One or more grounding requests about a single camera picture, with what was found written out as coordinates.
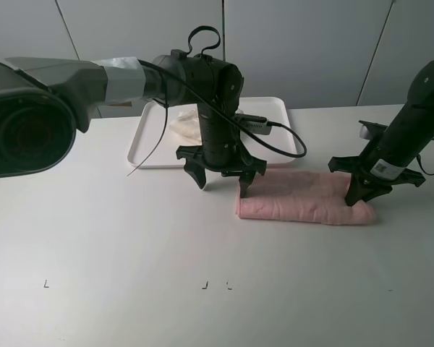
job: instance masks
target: white table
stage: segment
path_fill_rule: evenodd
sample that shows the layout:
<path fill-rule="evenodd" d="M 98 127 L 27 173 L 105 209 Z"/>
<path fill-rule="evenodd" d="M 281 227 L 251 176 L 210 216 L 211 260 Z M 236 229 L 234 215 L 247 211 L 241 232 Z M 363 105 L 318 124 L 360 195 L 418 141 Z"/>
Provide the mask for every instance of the white table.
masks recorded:
<path fill-rule="evenodd" d="M 291 111 L 295 166 L 358 155 L 358 120 L 398 110 Z M 57 167 L 0 179 L 0 347 L 434 346 L 434 177 L 373 200 L 372 226 L 240 220 L 236 179 L 127 178 L 137 123 L 94 120 Z"/>

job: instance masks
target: pink towel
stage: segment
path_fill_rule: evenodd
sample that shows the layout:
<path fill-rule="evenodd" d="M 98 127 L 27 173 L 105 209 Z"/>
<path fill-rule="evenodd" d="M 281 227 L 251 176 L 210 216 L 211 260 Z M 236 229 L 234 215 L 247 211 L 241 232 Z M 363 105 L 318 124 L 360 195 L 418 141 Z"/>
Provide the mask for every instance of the pink towel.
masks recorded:
<path fill-rule="evenodd" d="M 331 225 L 368 224 L 375 211 L 360 200 L 349 207 L 344 201 L 350 175 L 269 169 L 257 175 L 244 199 L 237 199 L 240 218 L 291 220 Z"/>

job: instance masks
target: sticker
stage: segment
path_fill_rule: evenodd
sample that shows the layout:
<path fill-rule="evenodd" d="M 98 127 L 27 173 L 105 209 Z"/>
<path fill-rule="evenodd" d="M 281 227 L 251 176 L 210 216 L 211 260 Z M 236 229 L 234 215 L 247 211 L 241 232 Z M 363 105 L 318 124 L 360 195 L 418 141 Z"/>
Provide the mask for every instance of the sticker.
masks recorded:
<path fill-rule="evenodd" d="M 380 179 L 386 179 L 388 181 L 393 181 L 405 170 L 399 166 L 394 166 L 383 159 L 378 160 L 378 162 L 373 166 L 370 173 L 379 177 Z"/>

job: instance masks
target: black cable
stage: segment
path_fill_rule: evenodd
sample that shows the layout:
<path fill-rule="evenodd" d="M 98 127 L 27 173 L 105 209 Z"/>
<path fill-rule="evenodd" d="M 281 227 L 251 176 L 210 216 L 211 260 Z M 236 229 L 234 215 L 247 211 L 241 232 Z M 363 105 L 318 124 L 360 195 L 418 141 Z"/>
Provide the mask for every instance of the black cable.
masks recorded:
<path fill-rule="evenodd" d="M 201 94 L 199 94 L 193 86 L 191 86 L 191 84 L 189 84 L 188 82 L 185 82 L 184 80 L 182 80 L 180 77 L 177 77 L 175 74 L 163 69 L 162 67 L 159 67 L 155 64 L 149 63 L 147 61 L 143 61 L 143 60 L 139 60 L 140 64 L 142 64 L 145 67 L 149 67 L 150 69 L 154 69 L 157 72 L 160 72 L 170 78 L 172 78 L 173 80 L 182 83 L 196 98 L 199 98 L 200 100 L 202 100 L 204 103 L 208 104 L 208 106 L 210 108 L 212 108 L 212 110 L 214 112 L 216 112 L 220 117 L 222 117 L 223 119 L 225 119 L 227 122 L 229 122 L 231 125 L 233 125 L 234 127 L 236 127 L 239 131 L 244 132 L 247 136 L 249 136 L 251 139 L 253 139 L 254 141 L 256 141 L 257 143 L 259 143 L 260 145 L 262 145 L 265 148 L 268 148 L 269 150 L 284 155 L 286 157 L 290 157 L 290 158 L 301 158 L 303 157 L 305 154 L 302 155 L 298 155 L 298 154 L 294 154 L 294 153 L 289 153 L 286 152 L 284 150 L 280 150 L 272 145 L 269 145 L 267 142 L 265 142 L 264 140 L 261 140 L 259 137 L 255 136 L 252 132 L 250 132 L 249 130 L 245 129 L 241 124 L 239 124 L 237 121 L 235 121 L 233 118 L 227 116 L 219 107 L 217 107 L 217 105 L 211 101 L 208 100 L 207 98 L 205 98 L 204 96 L 202 96 Z"/>
<path fill-rule="evenodd" d="M 267 125 L 271 125 L 272 127 L 283 128 L 283 129 L 287 130 L 288 132 L 290 132 L 292 134 L 292 136 L 294 138 L 296 138 L 297 141 L 299 141 L 299 143 L 302 146 L 302 149 L 304 150 L 303 153 L 297 154 L 296 158 L 305 157 L 305 155 L 307 154 L 307 146 L 305 145 L 304 141 L 302 141 L 302 139 L 300 138 L 300 136 L 298 134 L 296 134 L 296 132 L 293 129 L 291 129 L 290 127 L 287 127 L 286 125 L 284 125 L 282 123 L 277 123 L 275 121 L 268 121 Z"/>
<path fill-rule="evenodd" d="M 167 129 L 167 120 L 169 118 L 169 105 L 168 105 L 168 100 L 167 100 L 167 83 L 165 81 L 165 79 L 163 78 L 162 74 L 159 72 L 159 74 L 161 75 L 161 79 L 162 79 L 162 83 L 164 84 L 164 101 L 165 103 L 160 102 L 159 100 L 155 100 L 155 102 L 157 102 L 159 105 L 163 106 L 166 109 L 166 118 L 164 119 L 164 128 L 162 129 L 162 133 L 161 136 L 159 137 L 159 141 L 158 143 L 156 143 L 156 146 L 154 146 L 153 150 L 151 150 L 150 154 L 148 154 L 146 156 L 145 159 L 143 159 L 143 161 L 138 164 L 128 175 L 130 176 L 131 174 L 133 174 L 139 167 L 141 167 L 141 165 L 143 165 L 143 163 L 154 153 L 154 151 L 156 150 L 156 148 L 159 146 L 159 144 L 162 141 L 162 138 L 164 137 L 164 134 L 166 133 L 166 129 Z"/>
<path fill-rule="evenodd" d="M 418 162 L 418 165 L 420 166 L 420 169 L 422 172 L 424 172 L 428 176 L 434 176 L 434 173 L 427 173 L 426 170 L 422 167 L 421 155 L 417 155 L 417 162 Z"/>

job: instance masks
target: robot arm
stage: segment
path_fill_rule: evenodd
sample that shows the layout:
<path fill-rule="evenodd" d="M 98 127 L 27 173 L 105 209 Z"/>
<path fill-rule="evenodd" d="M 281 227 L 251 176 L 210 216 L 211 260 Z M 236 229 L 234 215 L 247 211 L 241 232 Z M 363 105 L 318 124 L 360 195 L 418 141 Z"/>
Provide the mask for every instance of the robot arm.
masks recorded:
<path fill-rule="evenodd" d="M 388 194 L 396 184 L 419 187 L 424 176 L 407 166 L 434 140 L 434 61 L 415 77 L 407 103 L 389 127 L 360 121 L 361 137 L 370 140 L 358 157 L 333 157 L 331 171 L 352 174 L 346 203 L 368 201 Z"/>
<path fill-rule="evenodd" d="M 267 119 L 236 115 L 241 73 L 235 65 L 204 54 L 219 46 L 220 35 L 217 44 L 189 56 L 191 39 L 202 30 L 218 34 L 212 27 L 199 27 L 188 38 L 189 52 L 172 50 L 153 64 L 137 59 L 39 58 L 7 59 L 15 69 L 0 64 L 0 177 L 56 165 L 70 151 L 76 129 L 88 130 L 97 106 L 142 98 L 166 107 L 196 103 L 203 145 L 181 146 L 177 158 L 185 158 L 184 169 L 200 188 L 205 169 L 239 176 L 244 196 L 255 174 L 265 173 L 266 162 L 249 154 L 239 130 L 264 144 L 252 133 L 266 126 Z"/>

